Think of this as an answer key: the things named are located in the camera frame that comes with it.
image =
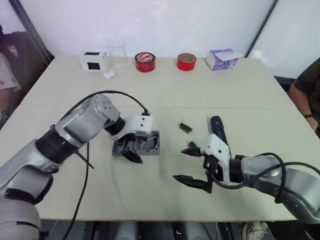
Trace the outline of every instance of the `robotic arm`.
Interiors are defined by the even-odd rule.
[[[0,236],[5,240],[38,239],[40,218],[35,204],[49,191],[52,174],[79,148],[105,129],[123,145],[128,160],[142,163],[126,143],[148,138],[153,118],[121,118],[109,98],[96,94],[65,116],[40,139],[32,140],[0,168]]]
[[[205,168],[207,181],[193,179],[186,175],[173,176],[188,187],[211,193],[213,182],[221,187],[238,189],[240,187],[231,183],[251,181],[248,187],[273,197],[276,197],[280,191],[282,171],[276,158],[267,155],[255,157],[236,155],[235,159],[231,159],[229,146],[215,134],[209,135],[203,148],[187,148],[182,153],[204,157],[203,168]],[[273,169],[252,181],[269,168]],[[303,171],[286,167],[282,203],[298,220],[307,224],[320,224],[320,179]]]

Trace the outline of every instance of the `table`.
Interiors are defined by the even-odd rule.
[[[102,131],[90,142],[90,162],[95,168],[89,170],[77,220],[293,220],[282,204],[255,189],[214,185],[208,194],[173,179],[173,175],[206,178],[203,160],[180,151],[191,140],[204,144],[212,116],[222,118],[233,156],[274,152],[285,162],[320,167],[318,137],[261,62],[240,59],[235,69],[212,72],[199,59],[196,69],[187,73],[176,70],[173,61],[157,58],[153,72],[140,73],[131,66],[106,80],[101,73],[82,71],[75,56],[56,58],[1,130],[0,146],[5,147],[0,165],[41,137],[82,97],[101,89],[121,90],[137,97],[154,117],[153,129],[160,131],[160,156],[142,156],[143,164],[114,158],[113,143]],[[123,118],[142,112],[124,96],[109,97]],[[180,122],[193,131],[183,132]],[[72,218],[85,168],[77,156],[64,162],[51,190],[37,205],[41,218]]]
[[[181,71],[173,57],[158,57],[151,72],[129,67],[112,79],[101,72],[83,71],[76,56],[56,57],[22,104],[68,109],[83,97],[101,90],[133,95],[148,107],[296,109],[292,101],[258,59],[239,59],[234,69],[212,71],[204,59],[195,69]],[[113,95],[117,107],[134,107],[127,97]]]

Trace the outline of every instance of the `purple tissue box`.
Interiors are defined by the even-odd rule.
[[[206,63],[211,70],[233,69],[238,58],[244,55],[232,49],[210,50],[206,57]]]

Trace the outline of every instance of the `red tape roll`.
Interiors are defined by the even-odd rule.
[[[191,53],[181,53],[178,56],[176,66],[182,71],[191,71],[195,68],[197,57]]]
[[[143,73],[151,72],[156,68],[156,57],[150,52],[140,52],[134,57],[135,68]]]

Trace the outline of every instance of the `clear plastic cup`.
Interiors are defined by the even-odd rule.
[[[111,68],[121,72],[127,67],[126,42],[122,38],[114,37],[108,39],[105,46],[109,53]]]

